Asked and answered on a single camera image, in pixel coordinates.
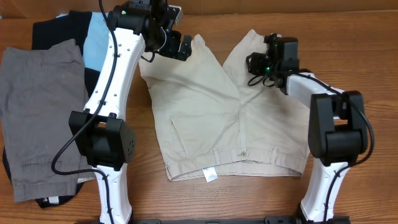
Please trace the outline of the beige khaki shorts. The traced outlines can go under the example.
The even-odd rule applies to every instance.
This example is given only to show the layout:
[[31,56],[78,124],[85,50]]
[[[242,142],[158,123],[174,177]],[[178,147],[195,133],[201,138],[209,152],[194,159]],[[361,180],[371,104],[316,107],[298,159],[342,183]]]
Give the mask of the beige khaki shorts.
[[246,57],[266,50],[263,36],[250,30],[224,63],[200,35],[184,62],[140,59],[169,180],[201,178],[206,168],[218,175],[303,174],[308,108],[278,88],[248,85]]

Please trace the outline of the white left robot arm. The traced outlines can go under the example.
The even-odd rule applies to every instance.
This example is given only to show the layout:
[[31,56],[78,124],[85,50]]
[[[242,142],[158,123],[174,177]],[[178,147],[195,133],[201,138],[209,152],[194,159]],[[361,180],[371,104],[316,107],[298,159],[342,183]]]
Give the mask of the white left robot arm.
[[191,36],[173,29],[182,16],[182,8],[167,1],[128,1],[104,16],[109,39],[103,67],[83,111],[72,111],[69,118],[74,142],[96,176],[99,223],[132,223],[127,165],[136,135],[126,124],[128,94],[144,53],[189,58]]

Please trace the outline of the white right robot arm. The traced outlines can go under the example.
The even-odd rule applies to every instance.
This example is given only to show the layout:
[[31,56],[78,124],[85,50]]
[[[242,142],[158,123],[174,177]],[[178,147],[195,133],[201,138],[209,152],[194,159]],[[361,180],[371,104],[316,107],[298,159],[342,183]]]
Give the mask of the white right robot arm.
[[283,94],[309,110],[308,146],[315,158],[307,193],[294,216],[268,216],[264,223],[350,224],[349,217],[334,216],[341,183],[350,168],[370,156],[374,149],[373,129],[364,113],[358,91],[342,91],[299,67],[298,40],[270,34],[264,37],[265,53],[253,52],[246,65],[253,78],[249,86],[270,81]]

